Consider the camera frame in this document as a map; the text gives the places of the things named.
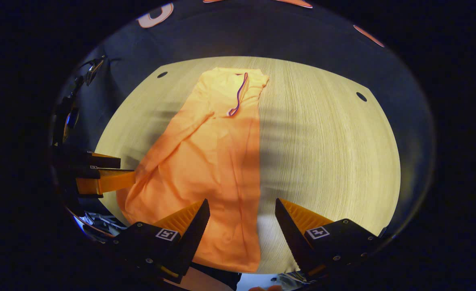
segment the light wood surface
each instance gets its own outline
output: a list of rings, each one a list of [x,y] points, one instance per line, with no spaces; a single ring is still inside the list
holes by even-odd
[[[277,197],[334,221],[352,219],[376,235],[388,225],[398,200],[400,164],[387,118],[369,89],[308,65],[262,57],[210,57],[164,65],[120,105],[96,153],[120,157],[123,169],[135,169],[199,76],[215,67],[260,69],[270,76],[259,101],[257,273],[298,269],[274,215]],[[168,74],[158,78],[162,72]],[[101,202],[128,224],[116,193],[104,196]]]

